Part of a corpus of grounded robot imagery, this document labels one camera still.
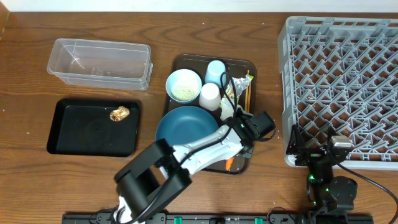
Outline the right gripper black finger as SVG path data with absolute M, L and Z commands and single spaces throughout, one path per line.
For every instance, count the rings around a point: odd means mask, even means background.
M 338 137 L 338 135 L 337 135 L 336 131 L 334 130 L 333 127 L 330 126 L 327 129 L 327 144 L 326 144 L 327 149 L 332 148 L 336 144 L 336 142 L 338 140 L 337 137 Z
M 287 155 L 299 155 L 305 150 L 305 142 L 300 133 L 299 127 L 294 124 L 292 126 L 289 143 L 286 149 Z

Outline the orange carrot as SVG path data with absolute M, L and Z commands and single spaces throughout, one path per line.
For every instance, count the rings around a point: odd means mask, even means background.
M 233 162 L 234 162 L 234 157 L 231 157 L 230 159 L 226 160 L 225 169 L 227 171 L 230 171 L 230 169 L 231 169 L 231 167 L 233 165 Z

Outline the large dark blue bowl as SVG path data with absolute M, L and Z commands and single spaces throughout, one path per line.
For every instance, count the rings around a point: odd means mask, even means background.
M 214 117 L 204 109 L 181 106 L 161 119 L 155 140 L 165 139 L 170 146 L 187 144 L 213 134 L 218 128 Z

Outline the light blue small bowl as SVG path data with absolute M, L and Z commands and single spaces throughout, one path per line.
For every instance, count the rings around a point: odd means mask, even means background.
M 169 97 L 181 104 L 193 102 L 199 96 L 201 88 L 200 76 L 189 69 L 179 69 L 172 72 L 165 84 Z

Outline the brown food scrap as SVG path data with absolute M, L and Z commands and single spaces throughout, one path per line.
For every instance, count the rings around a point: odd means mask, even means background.
M 130 110 L 124 106 L 118 107 L 116 110 L 113 110 L 109 117 L 112 121 L 119 122 L 123 119 L 127 118 L 130 114 Z

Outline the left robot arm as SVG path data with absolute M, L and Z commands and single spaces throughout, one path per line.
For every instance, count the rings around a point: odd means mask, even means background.
M 248 153 L 273 129 L 273 121 L 261 114 L 242 115 L 188 144 L 156 141 L 114 176 L 119 192 L 116 222 L 144 223 L 181 194 L 192 183 L 193 174 Z

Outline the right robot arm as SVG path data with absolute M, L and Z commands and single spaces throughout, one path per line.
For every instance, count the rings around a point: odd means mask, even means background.
M 295 157 L 295 165 L 308 167 L 307 197 L 315 208 L 298 215 L 295 223 L 348 223 L 354 209 L 358 184 L 345 176 L 335 176 L 333 166 L 343 162 L 351 151 L 351 141 L 328 128 L 327 143 L 318 148 L 305 146 L 297 125 L 292 126 L 286 154 Z

